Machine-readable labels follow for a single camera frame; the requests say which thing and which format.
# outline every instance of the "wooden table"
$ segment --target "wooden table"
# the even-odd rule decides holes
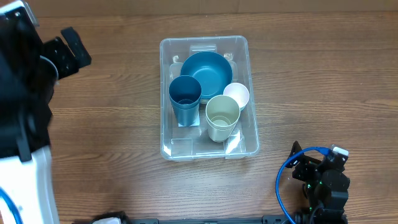
[[[281,214],[274,182],[295,140],[349,149],[350,223],[398,222],[398,12],[39,21],[43,40],[73,26],[93,57],[91,66],[55,87],[50,103],[62,222],[115,210],[161,220]],[[249,42],[261,152],[238,160],[166,161],[159,43],[215,35]],[[307,205],[291,171],[280,187],[289,212]]]

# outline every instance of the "cup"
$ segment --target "cup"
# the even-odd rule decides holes
[[[207,131],[214,142],[229,138],[241,115],[238,103],[230,96],[218,95],[206,105]]]
[[[226,86],[223,95],[232,97],[238,103],[241,110],[244,109],[250,99],[249,90],[240,83],[231,83]]]
[[[182,126],[192,125],[199,114],[201,86],[193,77],[175,78],[169,86],[169,97],[174,115]]]

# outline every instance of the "blue tube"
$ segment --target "blue tube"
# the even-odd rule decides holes
[[[14,202],[8,196],[8,194],[0,187],[0,198],[6,202],[8,209],[11,211],[12,215],[14,216],[16,224],[22,224],[22,218],[19,214],[18,208],[15,206]]]
[[[286,162],[284,162],[284,164],[282,165],[282,167],[279,169],[278,175],[276,176],[276,182],[275,182],[275,193],[276,193],[276,198],[278,199],[280,208],[282,209],[282,211],[285,213],[285,216],[287,217],[287,219],[289,219],[291,224],[296,224],[293,220],[292,217],[290,217],[289,213],[287,213],[287,210],[284,206],[284,204],[282,203],[282,200],[280,199],[280,195],[279,195],[279,181],[280,181],[280,177],[282,176],[282,171],[285,168],[285,166],[287,166],[287,164],[291,163],[292,161],[294,161],[296,158],[298,158],[298,156],[301,156],[302,154],[304,154],[305,152],[308,151],[312,151],[312,150],[316,150],[318,152],[320,152],[321,154],[327,156],[330,152],[330,149],[326,148],[326,147],[309,147],[306,148],[296,154],[294,154],[292,157],[288,158],[286,160]]]

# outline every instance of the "light green cup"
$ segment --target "light green cup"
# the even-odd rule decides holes
[[[238,103],[229,96],[218,95],[206,105],[207,131],[214,142],[229,138],[241,115]]]

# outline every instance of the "transparent storage box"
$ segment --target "transparent storage box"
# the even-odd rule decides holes
[[[230,137],[221,143],[213,142],[207,133],[206,102],[199,109],[199,125],[178,125],[169,98],[169,85],[180,75],[182,64],[191,55],[211,51],[223,55],[231,64],[232,82],[248,88],[250,100]],[[260,149],[256,106],[251,79],[248,42],[242,36],[170,38],[160,43],[161,91],[161,153],[165,159],[188,161],[199,158],[225,157],[239,159],[255,156]]]

